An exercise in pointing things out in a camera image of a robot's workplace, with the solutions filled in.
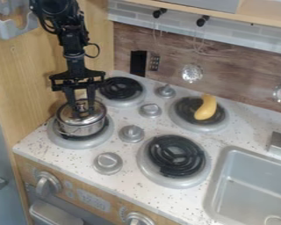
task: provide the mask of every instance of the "wood panel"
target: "wood panel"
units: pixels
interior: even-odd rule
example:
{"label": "wood panel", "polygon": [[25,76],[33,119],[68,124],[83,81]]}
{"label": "wood panel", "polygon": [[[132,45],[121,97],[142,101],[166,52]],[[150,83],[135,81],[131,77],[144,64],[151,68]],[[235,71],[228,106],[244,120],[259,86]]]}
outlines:
{"label": "wood panel", "polygon": [[[281,112],[281,103],[272,99],[281,83],[281,54],[206,40],[202,50],[211,56],[205,56],[193,51],[192,37],[156,32],[156,38],[155,43],[150,29],[115,23],[115,69],[130,71],[131,50],[155,52],[161,64],[158,72],[147,72],[149,78]],[[181,77],[190,62],[204,70],[203,79],[193,84]]]}
{"label": "wood panel", "polygon": [[[15,155],[15,156],[16,156],[16,160],[18,162],[18,168],[20,170],[20,174],[22,176],[23,181],[36,186],[37,181],[35,180],[35,177],[32,172],[32,171],[35,171],[34,168],[36,168],[37,171],[48,171],[48,172],[52,173],[53,175],[55,175],[61,181],[62,184],[64,184],[64,181],[69,181],[70,183],[73,184],[73,188],[71,188],[71,189],[67,188],[66,186],[63,186],[62,192],[57,194],[57,196],[59,198],[66,200],[68,202],[71,202],[78,207],[84,208],[85,210],[88,210],[88,211],[92,212],[93,214],[96,214],[102,218],[105,218],[106,220],[111,221],[112,223],[115,223],[115,224],[124,223],[121,220],[121,218],[119,217],[119,210],[122,207],[126,207],[127,210],[126,210],[125,214],[128,214],[129,212],[132,212],[132,211],[140,212],[142,214],[147,215],[153,221],[155,221],[156,225],[175,225],[175,224],[177,224],[159,214],[154,214],[151,211],[148,211],[147,209],[145,209],[143,207],[136,206],[131,202],[120,199],[119,197],[109,194],[108,192],[104,192],[101,189],[98,189],[94,186],[87,185],[84,182],[81,182],[72,177],[69,177],[63,173],[60,173],[59,171],[48,168],[40,163],[35,163],[34,161],[24,158],[20,155]],[[77,189],[82,189],[86,192],[90,192],[92,194],[95,194],[99,198],[110,202],[111,203],[111,212],[106,213],[106,212],[103,212],[101,210],[98,210],[94,207],[91,207],[89,205],[82,203],[80,200],[78,200],[77,191],[76,191]],[[75,197],[73,199],[69,198],[68,195],[66,194],[66,192],[72,192]]]}
{"label": "wood panel", "polygon": [[253,23],[258,25],[269,25],[269,26],[276,26],[281,27],[281,17],[279,16],[279,13],[281,12],[281,4],[274,3],[275,6],[274,10],[270,8],[269,2],[276,2],[276,1],[264,1],[266,3],[266,9],[263,11],[264,3],[257,5],[257,8],[261,9],[251,9],[247,11],[248,8],[242,8],[242,5],[240,4],[240,9],[238,13],[227,13],[222,11],[211,11],[211,10],[205,10],[201,8],[196,7],[190,7],[180,4],[170,4],[170,3],[164,3],[162,0],[124,0],[129,3],[134,4],[144,4],[144,5],[150,5],[154,6],[156,8],[165,8],[169,10],[174,11],[185,11],[190,13],[195,13],[198,15],[208,15],[211,17],[216,18],[226,18],[246,23]]}
{"label": "wood panel", "polygon": [[[107,20],[107,1],[79,2],[85,11],[92,41],[101,47],[101,55],[96,60],[87,59],[86,64],[90,69],[111,70],[113,28],[112,22]],[[12,18],[20,20],[17,15]],[[63,94],[51,92],[48,77],[65,69],[66,62],[56,36],[41,28],[12,40],[0,40],[0,122],[8,149],[51,117],[56,107],[64,102]],[[28,217],[25,191],[19,182],[12,153],[10,157]]]}

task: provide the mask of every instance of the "electric burner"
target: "electric burner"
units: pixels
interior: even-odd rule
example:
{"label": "electric burner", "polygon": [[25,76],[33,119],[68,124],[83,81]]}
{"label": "electric burner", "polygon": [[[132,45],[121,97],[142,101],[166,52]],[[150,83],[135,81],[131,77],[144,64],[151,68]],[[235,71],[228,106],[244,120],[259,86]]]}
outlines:
{"label": "electric burner", "polygon": [[194,132],[215,132],[224,128],[229,119],[227,110],[217,105],[216,113],[207,120],[196,120],[195,112],[202,106],[201,98],[181,98],[169,108],[169,117],[178,126]]}
{"label": "electric burner", "polygon": [[130,107],[139,105],[146,97],[145,87],[132,78],[115,76],[105,80],[99,96],[109,106]]}
{"label": "electric burner", "polygon": [[52,118],[47,125],[47,136],[51,142],[66,149],[92,149],[106,142],[113,134],[114,124],[112,118],[107,115],[105,124],[97,133],[73,137],[60,131],[56,118]]}
{"label": "electric burner", "polygon": [[162,135],[145,142],[137,163],[150,180],[169,188],[190,188],[208,176],[209,156],[195,142],[177,135]]}

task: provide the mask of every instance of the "control knob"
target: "control knob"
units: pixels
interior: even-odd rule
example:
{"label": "control knob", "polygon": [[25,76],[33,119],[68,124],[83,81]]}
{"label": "control knob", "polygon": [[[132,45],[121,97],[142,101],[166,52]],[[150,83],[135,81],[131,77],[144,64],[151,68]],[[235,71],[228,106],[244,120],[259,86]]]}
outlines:
{"label": "control knob", "polygon": [[138,212],[131,212],[126,217],[127,225],[155,225],[149,217]]}
{"label": "control knob", "polygon": [[46,171],[40,172],[37,176],[38,183],[36,185],[36,194],[42,199],[49,194],[56,194],[61,192],[61,182],[51,173]]}

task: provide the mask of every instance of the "black coil burner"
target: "black coil burner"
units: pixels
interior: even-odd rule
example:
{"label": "black coil burner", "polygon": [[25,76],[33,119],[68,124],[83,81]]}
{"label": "black coil burner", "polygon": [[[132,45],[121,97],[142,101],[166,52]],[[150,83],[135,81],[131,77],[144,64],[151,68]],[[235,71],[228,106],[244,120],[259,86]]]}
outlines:
{"label": "black coil burner", "polygon": [[148,155],[164,177],[190,176],[205,164],[203,150],[191,140],[176,135],[155,137],[148,144]]}
{"label": "black coil burner", "polygon": [[126,99],[134,96],[137,91],[142,92],[142,87],[131,78],[112,77],[106,79],[99,90],[108,99]]}
{"label": "black coil burner", "polygon": [[196,120],[194,117],[195,112],[202,104],[203,100],[201,98],[182,98],[176,102],[175,112],[180,118],[194,125],[214,125],[221,123],[225,119],[225,111],[218,105],[216,113],[210,119]]}

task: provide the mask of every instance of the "yellow toy banana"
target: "yellow toy banana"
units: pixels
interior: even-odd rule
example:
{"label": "yellow toy banana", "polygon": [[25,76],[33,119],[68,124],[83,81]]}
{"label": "yellow toy banana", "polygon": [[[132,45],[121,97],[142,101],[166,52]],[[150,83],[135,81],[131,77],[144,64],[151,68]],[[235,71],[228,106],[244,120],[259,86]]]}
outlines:
{"label": "yellow toy banana", "polygon": [[195,112],[196,120],[207,120],[211,118],[217,111],[217,100],[214,96],[204,94],[202,96],[203,104]]}

